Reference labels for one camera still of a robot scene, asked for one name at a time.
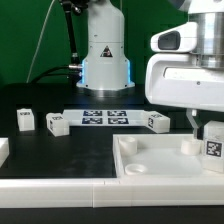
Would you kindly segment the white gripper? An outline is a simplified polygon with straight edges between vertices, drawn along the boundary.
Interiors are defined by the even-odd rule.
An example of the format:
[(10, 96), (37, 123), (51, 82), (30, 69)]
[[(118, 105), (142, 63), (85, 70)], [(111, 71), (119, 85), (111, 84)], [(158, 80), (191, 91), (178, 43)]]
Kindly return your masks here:
[(151, 104), (188, 108), (193, 136), (202, 139), (196, 109), (224, 112), (224, 71), (200, 68), (190, 54), (155, 54), (147, 64), (145, 95)]

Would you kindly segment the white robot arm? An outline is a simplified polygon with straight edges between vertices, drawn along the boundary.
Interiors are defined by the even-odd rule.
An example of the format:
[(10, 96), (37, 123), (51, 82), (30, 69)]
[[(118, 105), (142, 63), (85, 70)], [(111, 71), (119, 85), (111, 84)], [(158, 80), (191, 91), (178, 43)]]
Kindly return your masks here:
[[(224, 0), (168, 0), (188, 21), (151, 37), (145, 96), (182, 107), (193, 128), (199, 110), (224, 112)], [(90, 0), (88, 54), (78, 86), (112, 96), (134, 87), (124, 55), (124, 16), (110, 0)]]

